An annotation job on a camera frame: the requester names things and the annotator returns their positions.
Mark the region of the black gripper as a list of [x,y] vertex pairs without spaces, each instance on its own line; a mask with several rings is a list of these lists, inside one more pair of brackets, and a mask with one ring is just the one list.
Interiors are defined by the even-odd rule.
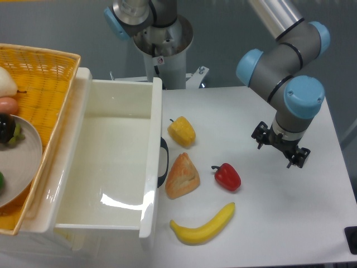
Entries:
[[302,136],[302,132],[288,132],[280,129],[275,132],[273,127],[268,128],[263,121],[257,125],[251,135],[258,143],[257,149],[269,144],[283,153],[285,158],[288,159],[287,168],[292,165],[303,168],[310,155],[311,151],[309,149],[298,146]]

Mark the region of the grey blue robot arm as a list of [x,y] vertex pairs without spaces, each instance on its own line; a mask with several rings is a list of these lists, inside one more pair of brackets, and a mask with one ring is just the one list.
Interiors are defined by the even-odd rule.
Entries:
[[[260,123],[252,138],[282,152],[290,165],[303,167],[310,151],[299,147],[325,98],[323,85],[299,71],[330,45],[328,29],[306,22],[290,1],[250,1],[274,37],[270,52],[248,51],[236,75],[276,110],[270,126]],[[186,88],[186,51],[193,41],[190,22],[178,14],[176,1],[114,1],[104,10],[113,33],[133,40],[144,57],[147,79],[162,80],[165,89]]]

